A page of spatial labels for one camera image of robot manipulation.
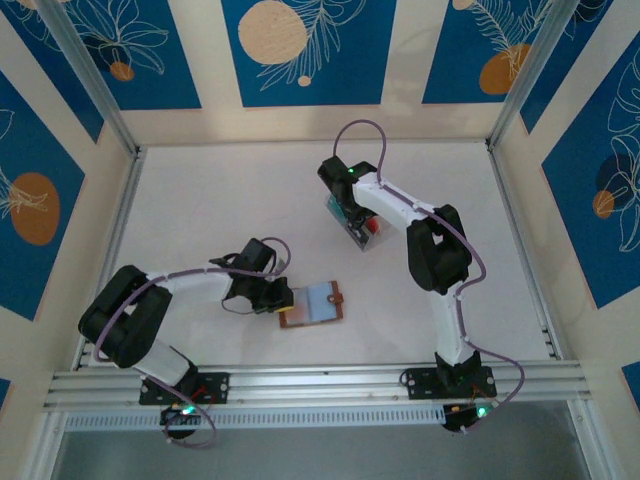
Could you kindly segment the clear acrylic card stand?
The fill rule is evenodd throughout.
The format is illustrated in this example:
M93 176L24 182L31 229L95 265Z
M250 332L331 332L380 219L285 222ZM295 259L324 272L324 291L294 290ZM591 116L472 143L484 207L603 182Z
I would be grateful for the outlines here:
M341 222L338 222L335 218L334 218L334 219L338 222L338 224L341 226L341 228L342 228L342 229L343 229L343 230L348 234L348 232L347 232L347 229L348 229L348 228L350 228L350 229L366 229L366 227L364 226L365 221L366 221L367 219L369 219L369 218L373 217L373 216L377 216L377 215L374 215L373 213L366 213L366 214L365 214L365 216L364 216L364 221L363 221L363 222L362 222L358 227L356 227L353 223L350 223L350 222L348 221L348 219L347 219L347 222L346 222L346 223L341 223ZM355 244L355 245L356 245L356 246L357 246L357 247L358 247L362 252L367 252L367 251L369 251L369 250L371 250L371 249L375 248L376 246L378 246L378 245L380 245L380 244L384 243L386 240L388 240L390 237L392 237L392 236L394 235L394 230L393 230L392 226L391 226L389 223L388 223L388 225L389 225L389 229L388 229L388 230L387 230L383 235L381 235L381 236L379 236L379 237L374 237L374 236L371 236L371 235L370 235L370 241L369 241L369 243L367 244L367 246L366 246L365 250L361 250L361 249L360 249L360 248L355 244L355 242L351 239L350 235L349 235L349 234L348 234L348 235L349 235L350 239L354 242L354 244Z

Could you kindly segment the brown leather card holder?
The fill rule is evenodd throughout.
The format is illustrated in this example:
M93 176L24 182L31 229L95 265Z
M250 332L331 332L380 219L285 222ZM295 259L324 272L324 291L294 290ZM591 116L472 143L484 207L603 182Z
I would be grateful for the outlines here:
M336 281L293 288L295 308L279 315L281 329L318 326L343 319L344 297Z

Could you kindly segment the left controller board green light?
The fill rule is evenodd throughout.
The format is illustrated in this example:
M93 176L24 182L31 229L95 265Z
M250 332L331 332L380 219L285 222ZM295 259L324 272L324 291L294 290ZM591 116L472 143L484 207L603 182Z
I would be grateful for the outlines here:
M202 424L202 418L193 405L173 404L161 411L159 423L168 432L194 431Z

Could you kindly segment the controller board green light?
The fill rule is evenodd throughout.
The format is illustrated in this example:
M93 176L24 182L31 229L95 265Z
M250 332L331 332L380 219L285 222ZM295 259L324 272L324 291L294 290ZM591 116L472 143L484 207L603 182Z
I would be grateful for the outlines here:
M444 409L443 427L453 433L465 433L492 412L494 407L485 403L448 404Z
M159 423L168 432L194 431L202 424L202 418L193 405L173 404L161 411Z

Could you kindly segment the right controller board green light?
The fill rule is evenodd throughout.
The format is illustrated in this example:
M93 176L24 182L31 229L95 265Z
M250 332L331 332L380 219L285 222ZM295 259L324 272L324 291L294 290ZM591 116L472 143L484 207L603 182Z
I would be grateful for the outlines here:
M492 412L494 407L485 403L448 404L444 409L443 427L453 433L465 433Z

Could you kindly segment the aluminium cross rail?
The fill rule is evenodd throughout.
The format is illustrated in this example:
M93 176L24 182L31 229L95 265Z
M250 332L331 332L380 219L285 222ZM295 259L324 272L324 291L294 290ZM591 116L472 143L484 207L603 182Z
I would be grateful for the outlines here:
M407 367L346 365L303 367L208 366L227 372L222 389L226 408L404 405L409 402L400 375ZM516 401L590 400L591 391L577 361L526 361L525 382ZM140 409L142 375L96 367L53 374L44 400L47 411Z

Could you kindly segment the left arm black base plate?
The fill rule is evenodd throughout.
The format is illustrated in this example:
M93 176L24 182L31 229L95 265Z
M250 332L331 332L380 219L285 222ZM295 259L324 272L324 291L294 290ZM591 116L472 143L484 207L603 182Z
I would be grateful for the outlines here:
M226 404L230 374L227 372L191 373L173 389L199 405ZM175 394L145 379L139 393L140 405L169 405L181 402Z

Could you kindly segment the aluminium side rail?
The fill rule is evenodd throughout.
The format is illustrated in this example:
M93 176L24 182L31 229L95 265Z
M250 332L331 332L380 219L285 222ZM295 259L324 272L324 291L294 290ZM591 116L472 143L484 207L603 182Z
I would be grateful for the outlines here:
M533 257L528 249L524 219L519 211L516 195L508 182L507 172L495 149L491 147L488 142L486 147L502 202L509 219L512 236L518 251L530 296L534 304L534 310L540 325L540 330L546 340L546 344L548 345L549 357L555 360L566 360L566 348L563 345L562 339L558 337L549 304L537 278Z
M115 271L121 244L134 203L147 153L147 147L139 147L137 155L132 160L131 166L128 170L124 190L120 197L115 219L109 233L105 258L94 291L95 296L97 296L102 288L108 283L109 279Z

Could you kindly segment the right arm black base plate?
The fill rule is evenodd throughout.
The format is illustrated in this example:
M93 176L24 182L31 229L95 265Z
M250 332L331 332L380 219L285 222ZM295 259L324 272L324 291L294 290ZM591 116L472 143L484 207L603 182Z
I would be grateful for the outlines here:
M410 400L471 399L475 394L493 398L497 395L489 367L471 373L453 374L443 368L409 368L401 374L401 383Z

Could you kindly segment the aluminium frame post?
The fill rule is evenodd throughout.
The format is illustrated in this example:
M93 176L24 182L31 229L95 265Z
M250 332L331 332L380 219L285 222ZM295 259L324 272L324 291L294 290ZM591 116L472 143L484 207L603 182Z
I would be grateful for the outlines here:
M135 160L140 147L126 125L120 108L111 94L70 18L57 0L34 0L36 9L84 90L111 128L116 139Z
M580 0L552 0L548 16L542 22L524 64L506 95L497 120L486 139L489 153L496 150L528 98L579 2Z

